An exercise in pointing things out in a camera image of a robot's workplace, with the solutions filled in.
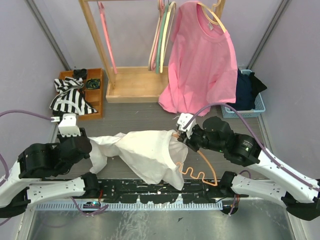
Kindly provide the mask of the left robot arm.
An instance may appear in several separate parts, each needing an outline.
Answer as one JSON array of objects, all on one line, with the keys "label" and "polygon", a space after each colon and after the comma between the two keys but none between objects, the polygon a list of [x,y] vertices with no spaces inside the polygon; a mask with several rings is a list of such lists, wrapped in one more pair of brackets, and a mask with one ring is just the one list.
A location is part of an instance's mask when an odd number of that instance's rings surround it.
[{"label": "left robot arm", "polygon": [[87,172],[61,183],[45,178],[67,174],[73,165],[90,157],[92,145],[84,128],[80,134],[63,137],[57,143],[34,143],[5,168],[0,179],[0,217],[16,217],[27,207],[59,198],[95,198],[100,193],[96,174]]}]

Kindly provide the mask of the yellow hanger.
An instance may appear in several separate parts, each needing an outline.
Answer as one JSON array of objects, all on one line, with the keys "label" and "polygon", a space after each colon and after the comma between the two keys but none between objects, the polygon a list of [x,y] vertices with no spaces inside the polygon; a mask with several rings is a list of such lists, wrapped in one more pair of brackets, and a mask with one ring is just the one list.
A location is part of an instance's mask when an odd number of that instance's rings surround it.
[{"label": "yellow hanger", "polygon": [[164,68],[164,60],[167,50],[167,45],[172,29],[173,19],[175,17],[176,11],[176,2],[168,2],[167,5],[164,7],[164,14],[162,17],[160,33],[159,33],[159,43],[158,43],[158,50],[157,50],[157,70],[159,73],[163,73]]}]

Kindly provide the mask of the white t shirt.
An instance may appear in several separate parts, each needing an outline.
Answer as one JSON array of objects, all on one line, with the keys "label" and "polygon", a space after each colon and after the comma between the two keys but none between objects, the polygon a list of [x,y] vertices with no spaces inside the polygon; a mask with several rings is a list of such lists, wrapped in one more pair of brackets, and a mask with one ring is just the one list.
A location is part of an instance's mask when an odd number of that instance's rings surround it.
[{"label": "white t shirt", "polygon": [[90,137],[90,172],[99,173],[108,158],[118,156],[147,184],[165,181],[181,190],[184,179],[177,163],[184,163],[188,147],[174,137],[175,133],[175,130],[144,130]]}]

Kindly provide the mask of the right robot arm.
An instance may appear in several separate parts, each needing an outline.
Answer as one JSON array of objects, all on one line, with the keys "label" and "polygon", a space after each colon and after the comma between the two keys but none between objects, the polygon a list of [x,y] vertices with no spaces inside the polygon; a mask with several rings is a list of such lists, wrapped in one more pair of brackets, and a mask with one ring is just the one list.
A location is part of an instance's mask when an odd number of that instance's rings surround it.
[{"label": "right robot arm", "polygon": [[178,140],[197,152],[207,149],[223,154],[235,165],[256,171],[270,182],[253,180],[225,171],[218,183],[225,197],[247,195],[274,202],[293,216],[311,221],[320,215],[320,181],[290,167],[254,137],[235,133],[230,125],[214,116],[199,126],[194,116],[183,113],[177,120]]}]

